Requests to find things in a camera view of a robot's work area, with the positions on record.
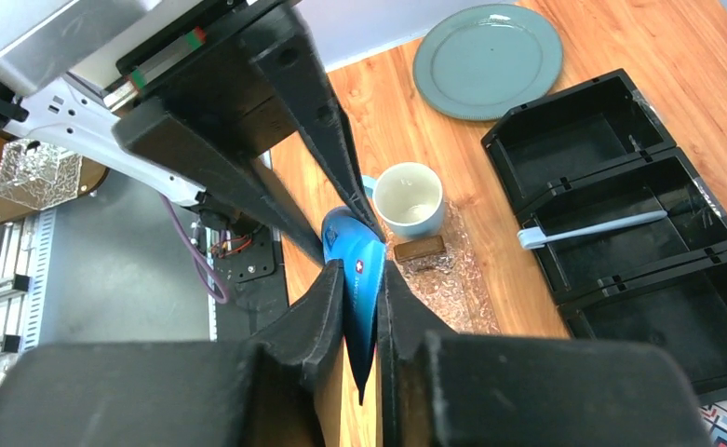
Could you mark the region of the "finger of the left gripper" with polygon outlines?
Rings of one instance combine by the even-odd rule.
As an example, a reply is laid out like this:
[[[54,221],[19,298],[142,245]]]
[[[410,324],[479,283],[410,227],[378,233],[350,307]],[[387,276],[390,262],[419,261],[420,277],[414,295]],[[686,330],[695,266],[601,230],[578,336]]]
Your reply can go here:
[[[249,52],[344,205],[384,240],[362,185],[351,124],[297,11],[268,6],[249,28]]]
[[[316,264],[323,249],[315,229],[277,175],[258,157],[171,112],[158,98],[121,117],[112,133],[127,152],[202,185],[222,203],[276,227]]]

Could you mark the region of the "light blue toothbrush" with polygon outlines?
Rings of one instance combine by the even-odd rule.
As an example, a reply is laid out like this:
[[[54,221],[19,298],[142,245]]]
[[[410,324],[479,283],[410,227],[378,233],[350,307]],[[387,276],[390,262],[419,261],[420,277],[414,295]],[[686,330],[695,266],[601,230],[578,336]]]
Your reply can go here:
[[[587,237],[615,230],[621,230],[643,224],[652,224],[667,217],[665,210],[656,210],[635,214],[620,219],[611,220],[604,223],[597,223],[587,227],[574,229],[571,231],[547,235],[540,227],[530,227],[521,229],[517,232],[517,239],[520,247],[524,250],[538,250],[548,243],[557,242],[565,239],[576,237]]]

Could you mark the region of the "blue toothpaste tube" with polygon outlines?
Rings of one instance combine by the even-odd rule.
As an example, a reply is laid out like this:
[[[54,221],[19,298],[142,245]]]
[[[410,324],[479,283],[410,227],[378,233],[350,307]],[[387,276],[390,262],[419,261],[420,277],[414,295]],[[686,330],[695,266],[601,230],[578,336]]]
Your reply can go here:
[[[343,264],[343,336],[358,402],[362,403],[373,363],[386,246],[347,207],[337,207],[326,214],[321,241],[324,260],[339,260]]]

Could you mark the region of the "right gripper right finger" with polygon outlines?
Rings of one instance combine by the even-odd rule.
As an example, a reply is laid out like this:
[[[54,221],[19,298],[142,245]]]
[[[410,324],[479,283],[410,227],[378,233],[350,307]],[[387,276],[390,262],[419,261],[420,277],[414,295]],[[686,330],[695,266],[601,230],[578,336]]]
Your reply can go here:
[[[381,446],[708,446],[663,350],[456,332],[387,262],[378,297]]]

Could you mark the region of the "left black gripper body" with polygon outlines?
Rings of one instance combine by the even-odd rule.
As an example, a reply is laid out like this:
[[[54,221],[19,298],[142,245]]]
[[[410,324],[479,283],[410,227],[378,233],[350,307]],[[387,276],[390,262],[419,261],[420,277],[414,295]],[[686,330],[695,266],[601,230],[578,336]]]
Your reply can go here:
[[[159,98],[237,150],[259,155],[294,133],[246,33],[287,1],[200,1],[117,57],[103,101],[119,114]]]

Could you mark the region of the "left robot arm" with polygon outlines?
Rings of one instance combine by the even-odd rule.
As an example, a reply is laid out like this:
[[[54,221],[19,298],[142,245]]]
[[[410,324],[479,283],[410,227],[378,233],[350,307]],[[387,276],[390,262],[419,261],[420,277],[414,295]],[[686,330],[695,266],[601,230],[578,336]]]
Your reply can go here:
[[[381,234],[353,133],[293,1],[0,1],[0,135],[154,188],[212,228],[322,243],[263,153],[299,134]]]

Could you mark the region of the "light blue mug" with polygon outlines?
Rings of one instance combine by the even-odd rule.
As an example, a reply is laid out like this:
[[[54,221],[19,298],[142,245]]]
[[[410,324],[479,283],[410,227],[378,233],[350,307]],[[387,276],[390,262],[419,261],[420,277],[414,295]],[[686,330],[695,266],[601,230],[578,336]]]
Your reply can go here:
[[[361,176],[366,196],[386,226],[402,239],[437,235],[444,222],[446,201],[442,181],[429,167],[403,162],[378,178]]]

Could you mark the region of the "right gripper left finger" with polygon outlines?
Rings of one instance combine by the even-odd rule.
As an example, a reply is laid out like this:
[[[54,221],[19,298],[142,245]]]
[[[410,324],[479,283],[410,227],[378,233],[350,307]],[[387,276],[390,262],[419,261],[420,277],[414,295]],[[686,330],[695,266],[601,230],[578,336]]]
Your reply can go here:
[[[335,446],[343,265],[236,342],[45,345],[0,386],[0,446]]]

